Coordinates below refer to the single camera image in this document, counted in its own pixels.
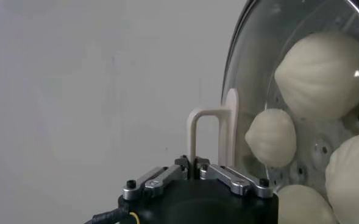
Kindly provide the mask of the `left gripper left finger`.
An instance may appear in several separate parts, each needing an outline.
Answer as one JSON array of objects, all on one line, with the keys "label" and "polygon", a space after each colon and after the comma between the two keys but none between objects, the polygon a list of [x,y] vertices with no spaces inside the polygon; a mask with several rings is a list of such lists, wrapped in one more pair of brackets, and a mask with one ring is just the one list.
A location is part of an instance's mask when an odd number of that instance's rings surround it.
[{"label": "left gripper left finger", "polygon": [[175,159],[174,164],[169,167],[155,167],[136,180],[128,180],[123,187],[123,199],[138,200],[144,192],[157,197],[164,193],[165,187],[172,181],[187,180],[189,169],[190,163],[186,155]]}]

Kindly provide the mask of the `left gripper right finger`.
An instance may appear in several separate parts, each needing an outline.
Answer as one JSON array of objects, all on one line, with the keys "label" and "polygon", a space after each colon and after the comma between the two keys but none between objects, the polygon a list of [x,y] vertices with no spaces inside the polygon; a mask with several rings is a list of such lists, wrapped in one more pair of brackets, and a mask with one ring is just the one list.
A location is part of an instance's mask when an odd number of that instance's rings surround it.
[{"label": "left gripper right finger", "polygon": [[211,164],[208,159],[198,156],[194,160],[194,176],[201,180],[218,180],[231,193],[239,196],[252,192],[259,198],[267,199],[274,195],[267,178],[257,178],[232,166]]}]

